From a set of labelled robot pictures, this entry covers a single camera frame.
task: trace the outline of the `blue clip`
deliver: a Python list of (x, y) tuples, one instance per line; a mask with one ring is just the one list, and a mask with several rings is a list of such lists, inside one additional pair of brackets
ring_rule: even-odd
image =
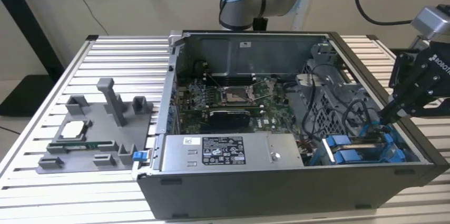
[(147, 161), (147, 151), (137, 151), (134, 153), (134, 162), (146, 162)]

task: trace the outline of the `white sticker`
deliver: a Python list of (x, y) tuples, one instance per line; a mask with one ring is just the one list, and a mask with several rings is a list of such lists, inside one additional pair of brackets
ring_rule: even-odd
[(185, 145), (201, 145), (201, 137), (185, 137)]
[(252, 42), (241, 42), (240, 47), (252, 47), (253, 43)]

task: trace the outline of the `slotted metal surface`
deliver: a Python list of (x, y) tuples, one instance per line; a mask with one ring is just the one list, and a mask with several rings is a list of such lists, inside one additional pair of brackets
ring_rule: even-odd
[[(388, 87), (394, 56), (366, 36), (345, 36), (382, 85)], [(167, 37), (101, 37), (87, 42), (38, 111), (13, 151), (0, 164), (0, 223), (165, 223), (154, 219), (130, 171), (45, 174), (35, 172), (47, 144), (57, 134), (73, 94), (105, 102), (95, 84), (114, 76), (125, 101), (145, 95), (155, 102), (158, 118), (167, 68)], [(413, 119), (450, 161), (450, 120)], [(155, 125), (150, 126), (149, 144)], [(405, 189), (376, 212), (340, 212), (209, 220), (197, 223), (450, 223), (450, 173), (428, 186)]]

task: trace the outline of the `motherboard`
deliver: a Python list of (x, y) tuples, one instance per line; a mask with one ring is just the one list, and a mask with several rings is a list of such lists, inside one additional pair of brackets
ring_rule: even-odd
[(182, 134), (292, 133), (297, 117), (284, 84), (276, 77), (213, 77), (178, 87)]

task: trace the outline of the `warning label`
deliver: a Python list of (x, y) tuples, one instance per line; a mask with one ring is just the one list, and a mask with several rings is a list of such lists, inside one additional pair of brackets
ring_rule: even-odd
[(246, 164), (242, 137), (203, 137), (203, 164)]

